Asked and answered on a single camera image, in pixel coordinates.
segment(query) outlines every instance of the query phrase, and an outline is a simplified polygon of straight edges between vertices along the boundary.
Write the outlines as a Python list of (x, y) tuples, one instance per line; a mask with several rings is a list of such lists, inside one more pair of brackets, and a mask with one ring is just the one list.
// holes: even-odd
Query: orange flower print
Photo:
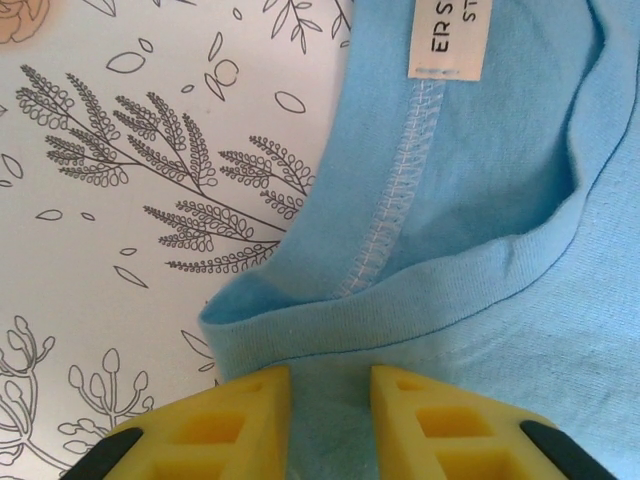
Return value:
[(49, 13), (49, 0), (0, 0), (0, 44), (31, 38)]

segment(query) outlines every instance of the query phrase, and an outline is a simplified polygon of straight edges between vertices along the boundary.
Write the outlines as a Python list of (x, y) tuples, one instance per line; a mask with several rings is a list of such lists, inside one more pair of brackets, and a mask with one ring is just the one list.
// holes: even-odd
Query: black rubber tip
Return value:
[(64, 474), (63, 480), (102, 480), (133, 447), (143, 431), (128, 428), (107, 438), (103, 438)]
[(534, 420), (525, 420), (520, 429), (569, 480), (616, 480), (563, 431)]

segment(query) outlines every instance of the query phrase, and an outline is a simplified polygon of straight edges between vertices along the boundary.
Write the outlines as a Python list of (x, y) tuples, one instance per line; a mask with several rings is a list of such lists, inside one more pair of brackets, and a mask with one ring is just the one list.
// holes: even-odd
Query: white label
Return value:
[(491, 0), (416, 0), (410, 78), (478, 81)]

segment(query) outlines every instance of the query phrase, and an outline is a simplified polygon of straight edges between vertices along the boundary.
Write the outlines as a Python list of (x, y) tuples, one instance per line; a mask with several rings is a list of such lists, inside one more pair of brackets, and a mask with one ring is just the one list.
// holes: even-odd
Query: light blue t-shirt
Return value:
[(408, 79), (411, 0), (358, 0), (314, 190), (201, 326), (291, 366), (289, 474), (375, 479), (371, 365), (544, 415), (640, 478), (640, 5), (494, 0), (480, 82)]

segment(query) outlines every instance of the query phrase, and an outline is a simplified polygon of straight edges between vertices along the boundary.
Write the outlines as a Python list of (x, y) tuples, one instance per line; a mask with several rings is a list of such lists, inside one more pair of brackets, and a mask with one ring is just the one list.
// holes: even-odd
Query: yellow plastic piece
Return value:
[(282, 480), (291, 382), (271, 367), (119, 425), (143, 436), (106, 480)]
[(527, 410), (376, 366), (371, 407), (381, 480), (566, 480), (520, 430)]

